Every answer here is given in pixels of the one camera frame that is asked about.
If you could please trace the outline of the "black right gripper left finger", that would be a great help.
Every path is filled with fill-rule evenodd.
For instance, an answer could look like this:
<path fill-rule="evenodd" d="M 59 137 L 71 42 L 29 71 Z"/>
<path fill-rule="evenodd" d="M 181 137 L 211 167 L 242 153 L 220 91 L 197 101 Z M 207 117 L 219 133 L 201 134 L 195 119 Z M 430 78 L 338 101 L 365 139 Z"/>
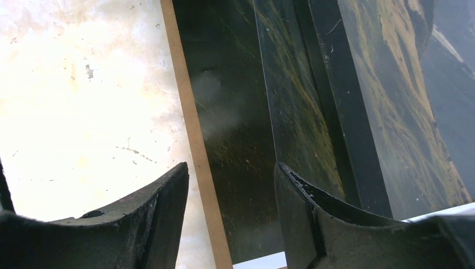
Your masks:
<path fill-rule="evenodd" d="M 174 268 L 189 174 L 179 163 L 141 189 L 79 218 L 1 212 L 2 268 Z"/>

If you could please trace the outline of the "mountain landscape photo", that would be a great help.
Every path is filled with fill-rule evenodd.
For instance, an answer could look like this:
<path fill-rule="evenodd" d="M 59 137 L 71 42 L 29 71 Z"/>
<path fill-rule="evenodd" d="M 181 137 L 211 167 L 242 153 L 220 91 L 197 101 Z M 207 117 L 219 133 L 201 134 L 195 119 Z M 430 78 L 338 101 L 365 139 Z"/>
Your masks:
<path fill-rule="evenodd" d="M 253 2 L 173 4 L 233 267 L 288 268 Z M 474 216 L 474 2 L 337 2 L 389 219 Z"/>

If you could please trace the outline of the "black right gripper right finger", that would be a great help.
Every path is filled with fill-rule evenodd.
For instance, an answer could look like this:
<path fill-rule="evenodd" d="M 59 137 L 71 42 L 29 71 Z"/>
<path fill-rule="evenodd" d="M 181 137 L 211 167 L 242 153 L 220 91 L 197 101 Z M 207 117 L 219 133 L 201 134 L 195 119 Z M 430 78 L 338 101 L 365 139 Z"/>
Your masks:
<path fill-rule="evenodd" d="M 317 188 L 282 162 L 274 185 L 288 268 L 473 268 L 474 216 L 404 222 Z"/>

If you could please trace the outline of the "black picture frame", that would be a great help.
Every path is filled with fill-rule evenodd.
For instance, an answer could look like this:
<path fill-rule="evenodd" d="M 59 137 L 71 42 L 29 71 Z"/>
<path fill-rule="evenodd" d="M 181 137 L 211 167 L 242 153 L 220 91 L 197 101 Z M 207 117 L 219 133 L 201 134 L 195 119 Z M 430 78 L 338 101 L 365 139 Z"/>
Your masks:
<path fill-rule="evenodd" d="M 392 218 L 369 117 L 337 1 L 294 2 L 346 201 Z"/>

